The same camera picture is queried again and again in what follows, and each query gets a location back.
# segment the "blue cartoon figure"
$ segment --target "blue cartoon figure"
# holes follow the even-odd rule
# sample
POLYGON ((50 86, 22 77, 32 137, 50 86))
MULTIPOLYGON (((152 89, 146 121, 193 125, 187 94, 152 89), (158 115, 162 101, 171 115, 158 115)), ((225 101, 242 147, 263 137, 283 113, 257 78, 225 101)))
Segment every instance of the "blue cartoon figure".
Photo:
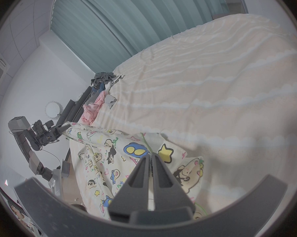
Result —
POLYGON ((108 197, 107 195, 105 200, 101 200, 99 208, 102 213, 105 212, 105 207, 108 207, 111 204, 111 201, 112 201, 112 198, 108 197))
POLYGON ((120 176, 120 171, 118 169, 114 169, 111 171, 111 177, 112 184, 116 183, 117 178, 120 176))
POLYGON ((123 151, 129 155, 136 158, 141 158, 142 156, 145 156, 149 153, 147 148, 141 144, 131 142, 130 144, 126 145, 123 148, 123 151))

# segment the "robotic arm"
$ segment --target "robotic arm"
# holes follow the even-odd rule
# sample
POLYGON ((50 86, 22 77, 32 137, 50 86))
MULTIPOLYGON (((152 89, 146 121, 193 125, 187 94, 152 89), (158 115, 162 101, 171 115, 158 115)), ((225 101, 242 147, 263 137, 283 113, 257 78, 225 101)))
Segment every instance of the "robotic arm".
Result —
POLYGON ((45 180, 50 182, 53 172, 43 166, 36 154, 31 150, 28 141, 34 151, 39 151, 43 146, 58 141, 58 138, 70 125, 63 127, 61 125, 53 126, 54 123, 52 120, 46 122, 44 125, 47 127, 47 130, 44 128, 41 120, 38 120, 31 128, 25 116, 14 117, 8 122, 8 127, 14 135, 21 152, 28 161, 32 172, 35 175, 42 175, 45 180))

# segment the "mattress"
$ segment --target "mattress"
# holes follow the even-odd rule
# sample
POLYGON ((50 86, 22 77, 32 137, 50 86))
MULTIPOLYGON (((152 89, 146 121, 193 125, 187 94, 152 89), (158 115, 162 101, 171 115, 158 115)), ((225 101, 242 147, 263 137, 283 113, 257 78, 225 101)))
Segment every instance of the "mattress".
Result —
MULTIPOLYGON (((297 38, 257 15, 236 14, 176 34, 119 65, 125 74, 92 124, 126 134, 161 133, 203 156, 196 203, 207 214, 267 174, 297 188, 297 38)), ((79 188, 86 189, 70 142, 79 188)))

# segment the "curtain fold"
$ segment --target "curtain fold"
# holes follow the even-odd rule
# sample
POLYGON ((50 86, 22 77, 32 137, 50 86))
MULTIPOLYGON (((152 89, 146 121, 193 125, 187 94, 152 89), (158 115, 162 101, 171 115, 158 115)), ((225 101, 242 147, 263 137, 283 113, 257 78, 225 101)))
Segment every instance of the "curtain fold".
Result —
POLYGON ((225 0, 56 0, 51 30, 94 72, 227 13, 225 0))

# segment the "blue mask with yellow eyes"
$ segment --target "blue mask with yellow eyes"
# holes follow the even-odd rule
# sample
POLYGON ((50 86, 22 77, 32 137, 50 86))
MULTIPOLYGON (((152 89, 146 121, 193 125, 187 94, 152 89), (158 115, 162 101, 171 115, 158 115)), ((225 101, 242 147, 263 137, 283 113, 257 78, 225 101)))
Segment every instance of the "blue mask with yellow eyes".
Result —
POLYGON ((142 156, 145 156, 149 153, 147 148, 141 144, 131 142, 129 145, 126 145, 123 148, 123 151, 129 155, 136 158, 141 158, 142 156))

